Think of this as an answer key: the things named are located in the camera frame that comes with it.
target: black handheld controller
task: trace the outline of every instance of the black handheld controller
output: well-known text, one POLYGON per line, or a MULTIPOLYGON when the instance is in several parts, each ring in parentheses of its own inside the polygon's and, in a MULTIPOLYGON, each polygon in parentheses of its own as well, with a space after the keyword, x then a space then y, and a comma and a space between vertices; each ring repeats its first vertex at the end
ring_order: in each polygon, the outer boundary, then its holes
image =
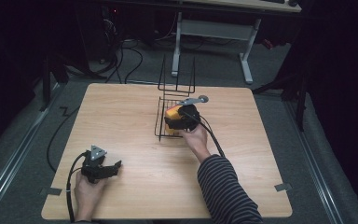
POLYGON ((86 159, 83 161, 81 174, 85 175, 90 183, 97 183, 97 180, 117 175, 121 167, 121 161, 113 166, 102 166, 106 151, 92 146, 91 151, 86 151, 86 159))
POLYGON ((183 105, 178 109, 179 119, 169 119, 165 117, 165 123, 168 124, 170 129, 194 130, 200 123, 200 113, 194 105, 183 105))

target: striped shirt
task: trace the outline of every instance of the striped shirt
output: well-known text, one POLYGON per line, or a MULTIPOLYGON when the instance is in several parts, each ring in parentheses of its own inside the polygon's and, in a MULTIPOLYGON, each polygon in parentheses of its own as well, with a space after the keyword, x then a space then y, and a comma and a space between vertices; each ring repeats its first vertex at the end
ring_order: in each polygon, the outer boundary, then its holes
POLYGON ((226 158, 212 155, 203 161, 198 180, 214 223, 263 223, 257 204, 243 190, 226 158))

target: desk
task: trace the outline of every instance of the desk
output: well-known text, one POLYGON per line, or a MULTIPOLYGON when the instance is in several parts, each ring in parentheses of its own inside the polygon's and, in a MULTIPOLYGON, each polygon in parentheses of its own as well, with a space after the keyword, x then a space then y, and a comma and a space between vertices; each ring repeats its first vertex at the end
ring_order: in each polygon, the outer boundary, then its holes
MULTIPOLYGON (((225 7, 248 7, 253 9, 260 10, 274 10, 281 12, 295 12, 298 13, 301 11, 299 5, 295 7, 290 7, 288 1, 285 1, 284 4, 280 3, 271 3, 260 0, 182 0, 180 3, 202 3, 202 4, 211 4, 225 7)), ((199 36, 208 36, 208 37, 217 37, 217 38, 226 38, 226 39, 235 39, 235 40, 244 40, 247 45, 243 51, 240 53, 240 61, 242 66, 242 72, 245 77, 245 81, 248 84, 253 83, 253 78, 248 64, 248 57, 252 48, 252 45, 255 42, 255 37, 259 29, 261 19, 255 19, 254 25, 238 25, 238 24, 227 24, 221 22, 209 22, 209 21, 192 21, 192 20, 182 20, 182 13, 178 13, 177 25, 176 25, 176 43, 175 50, 173 52, 172 60, 172 76, 177 77, 179 74, 179 61, 180 61, 180 40, 181 35, 199 35, 199 36)))
MULTIPOLYGON (((199 95, 207 95, 209 102, 197 104, 197 109, 211 124, 261 215, 289 217, 292 208, 286 192, 274 188, 282 178, 252 92, 196 87, 190 97, 199 95)), ((196 157, 184 139, 162 137, 159 141, 155 136, 160 96, 162 91, 152 85, 89 85, 51 186, 65 189, 75 158, 96 145, 108 152, 104 165, 119 160, 123 165, 118 176, 109 179, 95 218, 209 217, 197 182, 196 157)), ((208 149, 218 154, 211 137, 208 149)), ((74 175, 71 183, 74 188, 74 175)), ((74 195, 73 205, 76 209, 74 195)), ((42 217, 69 219, 64 191, 47 197, 42 217)))

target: yellow object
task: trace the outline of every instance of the yellow object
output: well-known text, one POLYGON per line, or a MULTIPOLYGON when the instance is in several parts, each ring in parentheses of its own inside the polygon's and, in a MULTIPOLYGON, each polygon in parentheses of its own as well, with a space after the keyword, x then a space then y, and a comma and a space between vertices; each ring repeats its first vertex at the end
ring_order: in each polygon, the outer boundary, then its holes
MULTIPOLYGON (((174 105, 171 106, 170 108, 168 108, 165 111, 165 117, 168 119, 180 119, 179 113, 178 113, 178 109, 182 107, 181 105, 174 105)), ((168 134, 174 134, 175 133, 175 129, 170 129, 170 127, 168 126, 168 124, 165 124, 165 131, 168 134)))

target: person's left hand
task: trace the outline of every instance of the person's left hand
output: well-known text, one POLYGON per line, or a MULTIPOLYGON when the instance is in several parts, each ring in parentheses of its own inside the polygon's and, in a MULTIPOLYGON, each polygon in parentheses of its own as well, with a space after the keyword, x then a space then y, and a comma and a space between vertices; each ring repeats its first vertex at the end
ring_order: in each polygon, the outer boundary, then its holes
POLYGON ((107 178, 99 180, 97 184, 92 184, 80 171, 77 172, 75 187, 77 214, 75 221, 91 221, 95 207, 103 194, 106 181, 107 178))

